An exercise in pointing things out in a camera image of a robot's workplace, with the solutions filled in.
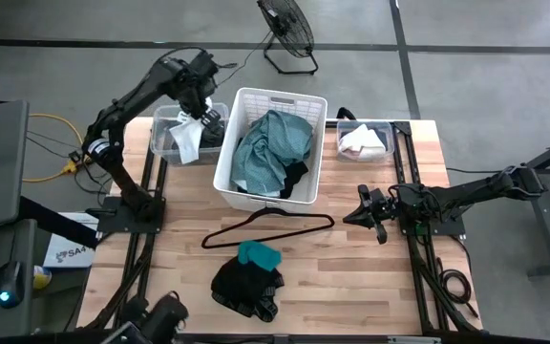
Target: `gray floor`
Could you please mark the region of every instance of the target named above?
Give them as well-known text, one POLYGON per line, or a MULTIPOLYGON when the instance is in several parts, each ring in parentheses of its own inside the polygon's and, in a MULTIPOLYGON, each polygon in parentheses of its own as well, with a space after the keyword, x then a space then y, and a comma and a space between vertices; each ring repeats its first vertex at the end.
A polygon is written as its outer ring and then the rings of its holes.
MULTIPOLYGON (((388 0, 298 2, 318 43, 396 43, 388 0)), ((550 47, 547 0, 399 0, 398 5, 408 44, 550 47)), ((253 1, 0 2, 0 38, 257 43, 266 32, 253 1)), ((84 131, 161 53, 0 47, 0 99, 24 98, 34 112, 62 115, 84 131)), ((225 63, 241 62, 248 51, 212 53, 225 63)), ((306 66, 283 51, 273 55, 283 66, 306 66)), ((340 106, 363 118, 410 117, 398 52, 318 50, 316 58, 321 70, 315 76, 282 76, 256 53, 214 99, 230 107, 237 89, 257 87, 325 97, 330 117, 340 106)), ((437 121, 448 165, 498 169, 550 146, 550 54, 410 54, 410 64, 421 117, 437 121)), ((74 142, 60 123, 32 119, 30 127, 74 142)), ((66 153, 65 146, 50 146, 66 153)), ((29 144, 27 162, 25 175, 34 178, 57 172, 64 161, 29 144)), ((453 184, 475 177, 450 174, 453 184)), ((71 178, 25 184, 23 192, 55 210, 96 205, 95 196, 77 189, 71 178)), ((550 339, 550 277, 529 281, 525 276, 529 268, 548 263, 530 205, 479 204, 464 221, 485 328, 550 339)), ((45 308, 53 314, 44 316, 46 328, 63 326, 76 295, 60 297, 67 307, 45 308)))

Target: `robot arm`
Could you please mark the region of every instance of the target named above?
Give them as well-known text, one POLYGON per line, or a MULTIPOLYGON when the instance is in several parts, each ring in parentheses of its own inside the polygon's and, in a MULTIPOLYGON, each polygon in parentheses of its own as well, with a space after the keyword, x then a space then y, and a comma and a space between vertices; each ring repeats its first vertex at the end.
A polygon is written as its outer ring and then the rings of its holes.
POLYGON ((107 171, 121 189, 124 202, 140 221, 150 221, 155 212, 152 196, 135 184, 122 163, 124 127, 160 97, 167 95, 180 103, 181 109, 193 118, 218 122, 217 114, 207 112, 205 99, 216 90, 214 74, 218 64, 205 50, 190 62, 160 57, 139 85, 121 99, 99 112, 88 128, 82 151, 107 171))
POLYGON ((385 244, 388 233, 381 221, 405 216, 420 225, 434 220, 445 223, 472 204, 501 197, 527 201, 540 197, 544 191, 546 187, 536 171, 525 166, 510 166, 492 177, 453 187, 428 187, 420 183, 392 185, 388 188, 389 197, 379 189, 369 191, 362 184, 358 185, 360 206, 343 222, 375 228, 379 244, 385 244))

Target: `black floor fan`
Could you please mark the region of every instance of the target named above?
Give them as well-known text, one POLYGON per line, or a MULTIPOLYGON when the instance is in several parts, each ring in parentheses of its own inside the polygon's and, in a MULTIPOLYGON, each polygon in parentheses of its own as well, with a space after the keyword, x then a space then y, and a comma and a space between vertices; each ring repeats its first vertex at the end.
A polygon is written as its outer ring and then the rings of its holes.
POLYGON ((294 0, 258 0, 258 7, 263 12, 266 24, 273 32, 266 48, 264 48, 264 58, 275 67, 279 74, 313 75, 319 68, 315 57, 313 57, 313 33, 305 15, 294 0), (298 58, 311 57, 315 69, 287 72, 279 68, 268 56, 268 50, 273 46, 275 37, 293 56, 298 58))

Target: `teal sock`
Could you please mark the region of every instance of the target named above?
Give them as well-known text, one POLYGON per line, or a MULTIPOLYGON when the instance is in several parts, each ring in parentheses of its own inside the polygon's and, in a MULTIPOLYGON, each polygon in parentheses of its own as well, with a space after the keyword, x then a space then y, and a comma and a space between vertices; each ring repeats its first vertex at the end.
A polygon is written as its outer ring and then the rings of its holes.
POLYGON ((254 262, 267 271, 273 271, 282 263, 282 253, 265 244, 254 241, 242 242, 239 245, 239 263, 254 262))

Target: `wooden table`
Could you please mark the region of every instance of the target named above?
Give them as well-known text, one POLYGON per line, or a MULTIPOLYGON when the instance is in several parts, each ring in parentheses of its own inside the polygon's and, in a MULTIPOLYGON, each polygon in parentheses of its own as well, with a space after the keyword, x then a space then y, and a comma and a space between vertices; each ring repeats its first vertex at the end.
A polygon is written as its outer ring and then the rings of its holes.
MULTIPOLYGON (((125 167, 136 181, 141 177, 151 125, 151 118, 136 118, 126 129, 125 167)), ((414 120, 411 125, 422 182, 447 186, 435 122, 414 120)), ((205 250, 201 240, 209 232, 245 220, 249 214, 232 209, 216 192, 212 185, 215 165, 169 166, 164 191, 165 224, 157 236, 146 295, 150 304, 169 290, 176 290, 190 311, 186 333, 421 333, 409 251, 397 222, 384 223, 389 234, 385 245, 377 243, 374 230, 342 222, 359 205, 358 184, 385 189, 396 183, 393 159, 380 163, 339 162, 335 130, 327 130, 326 135, 319 197, 312 211, 330 214, 337 224, 333 229, 267 243, 283 254, 278 270, 286 282, 277 290, 279 313, 272 323, 256 316, 246 318, 211 298, 211 280, 222 264, 236 255, 237 248, 205 250)), ((406 159, 406 152, 401 153, 406 159)), ((152 184, 157 163, 154 168, 152 184)), ((251 240, 321 223, 267 218, 214 238, 211 243, 251 240)), ((128 241, 129 235, 116 234, 97 248, 78 326, 94 319, 118 287, 128 241)), ((445 269, 458 269, 470 279, 466 255, 458 243, 448 237, 435 237, 434 248, 445 269)), ((434 298, 429 291, 427 298, 436 324, 434 298)), ((480 327, 480 321, 466 307, 459 309, 480 327)))

